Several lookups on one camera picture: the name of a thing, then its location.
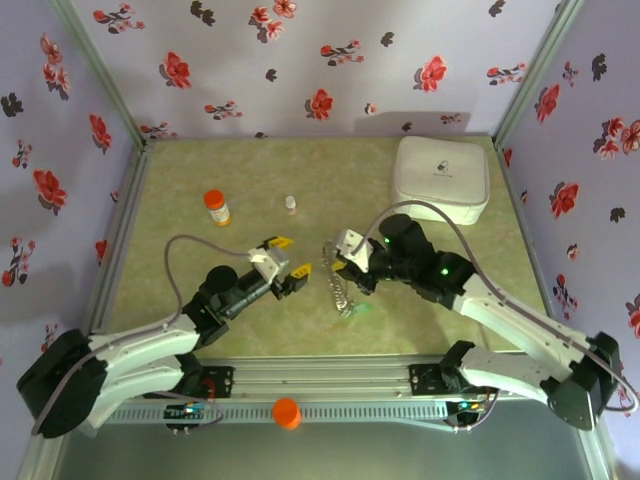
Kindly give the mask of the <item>orange pill bottle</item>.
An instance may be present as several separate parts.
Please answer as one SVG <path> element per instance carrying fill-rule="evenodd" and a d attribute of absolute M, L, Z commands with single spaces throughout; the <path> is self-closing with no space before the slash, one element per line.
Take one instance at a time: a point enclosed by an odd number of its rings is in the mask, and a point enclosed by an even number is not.
<path fill-rule="evenodd" d="M 208 190 L 203 196 L 203 202 L 216 225 L 226 226 L 230 223 L 230 210 L 221 191 Z"/>

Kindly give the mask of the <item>aluminium table side rail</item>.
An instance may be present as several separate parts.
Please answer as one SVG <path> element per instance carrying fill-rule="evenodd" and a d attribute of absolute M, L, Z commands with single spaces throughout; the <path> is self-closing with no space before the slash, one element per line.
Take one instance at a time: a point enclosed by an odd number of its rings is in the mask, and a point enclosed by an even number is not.
<path fill-rule="evenodd" d="M 529 263 L 531 264 L 531 267 L 532 267 L 533 275 L 536 281 L 536 286 L 539 291 L 541 301 L 544 305 L 544 311 L 546 314 L 550 314 L 551 317 L 554 317 L 553 305 L 549 297 L 549 294 L 547 292 L 547 285 L 545 283 L 543 275 L 541 274 L 538 257 L 535 252 L 534 243 L 532 242 L 530 229 L 528 228 L 528 225 L 524 217 L 524 211 L 522 209 L 521 201 L 516 198 L 516 189 L 514 187 L 514 184 L 511 179 L 511 175 L 509 173 L 509 167 L 506 165 L 506 160 L 504 159 L 503 148 L 499 143 L 496 143 L 496 142 L 493 143 L 493 147 L 497 155 L 501 174 L 504 179 L 506 189 L 508 191 L 511 204 L 518 222 L 518 226 L 523 238 Z"/>
<path fill-rule="evenodd" d="M 84 333 L 100 332 L 109 325 L 154 150 L 154 143 L 145 144 L 132 158 L 127 170 L 108 231 L 106 252 L 98 268 L 83 326 Z"/>

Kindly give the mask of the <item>small electronics board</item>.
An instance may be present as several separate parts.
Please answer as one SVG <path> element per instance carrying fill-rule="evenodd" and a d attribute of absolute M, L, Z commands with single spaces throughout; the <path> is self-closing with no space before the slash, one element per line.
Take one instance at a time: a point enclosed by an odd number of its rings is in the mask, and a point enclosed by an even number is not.
<path fill-rule="evenodd" d="M 449 415 L 472 414 L 482 416 L 486 414 L 494 405 L 494 398 L 485 400 L 459 400 L 447 402 L 446 408 Z"/>
<path fill-rule="evenodd" d="M 187 402 L 181 404 L 169 404 L 164 408 L 165 420 L 202 420 L 209 410 L 203 403 Z"/>

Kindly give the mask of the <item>metal key organizer plate with rings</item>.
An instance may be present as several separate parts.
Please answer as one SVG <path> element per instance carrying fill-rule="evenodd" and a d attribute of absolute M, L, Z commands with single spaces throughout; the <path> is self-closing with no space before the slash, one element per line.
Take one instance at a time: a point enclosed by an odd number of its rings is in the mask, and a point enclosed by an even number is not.
<path fill-rule="evenodd" d="M 355 304 L 349 298 L 346 285 L 342 282 L 341 277 L 333 270 L 333 264 L 336 260 L 335 252 L 333 242 L 326 241 L 322 247 L 322 264 L 335 308 L 342 318 L 347 318 L 353 313 Z"/>

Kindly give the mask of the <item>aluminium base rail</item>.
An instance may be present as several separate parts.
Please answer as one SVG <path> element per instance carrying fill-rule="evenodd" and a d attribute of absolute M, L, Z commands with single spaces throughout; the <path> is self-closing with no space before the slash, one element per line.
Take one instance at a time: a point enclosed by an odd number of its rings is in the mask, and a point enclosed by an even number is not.
<path fill-rule="evenodd" d="M 230 398 L 267 402 L 408 400 L 409 367 L 435 364 L 439 355 L 328 355 L 203 359 L 206 367 L 233 369 Z"/>

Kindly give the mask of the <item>aluminium frame post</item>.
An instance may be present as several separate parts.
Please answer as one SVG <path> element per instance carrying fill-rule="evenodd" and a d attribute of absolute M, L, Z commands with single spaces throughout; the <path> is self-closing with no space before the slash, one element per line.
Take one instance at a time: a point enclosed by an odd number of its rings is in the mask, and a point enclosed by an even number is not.
<path fill-rule="evenodd" d="M 71 0 L 46 0 L 46 2 L 75 43 L 76 50 L 81 54 L 111 106 L 116 110 L 135 147 L 138 151 L 144 152 L 147 147 L 147 141 L 139 132 L 113 75 L 103 61 Z"/>
<path fill-rule="evenodd" d="M 527 68 L 523 82 L 492 137 L 496 149 L 501 149 L 506 145 L 585 2 L 586 0 L 561 0 L 559 2 L 552 22 Z"/>

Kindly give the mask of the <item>white zipped case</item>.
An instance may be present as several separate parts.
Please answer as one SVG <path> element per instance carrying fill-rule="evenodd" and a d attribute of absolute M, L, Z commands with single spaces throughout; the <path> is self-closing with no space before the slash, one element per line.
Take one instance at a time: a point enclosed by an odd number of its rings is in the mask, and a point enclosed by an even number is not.
<path fill-rule="evenodd" d="M 473 225 L 490 198 L 490 176 L 485 151 L 471 143 L 408 136 L 398 146 L 391 183 L 396 209 L 419 220 L 443 218 L 423 201 L 442 210 L 457 225 Z"/>

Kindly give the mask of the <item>orange cylinder cap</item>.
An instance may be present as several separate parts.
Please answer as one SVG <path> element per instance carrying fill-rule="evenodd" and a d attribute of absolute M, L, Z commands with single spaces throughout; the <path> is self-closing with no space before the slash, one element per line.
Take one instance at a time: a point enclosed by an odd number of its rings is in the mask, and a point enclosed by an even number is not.
<path fill-rule="evenodd" d="M 283 429 L 296 429 L 302 419 L 301 409 L 298 403 L 291 398 L 277 400 L 272 408 L 273 420 Z"/>

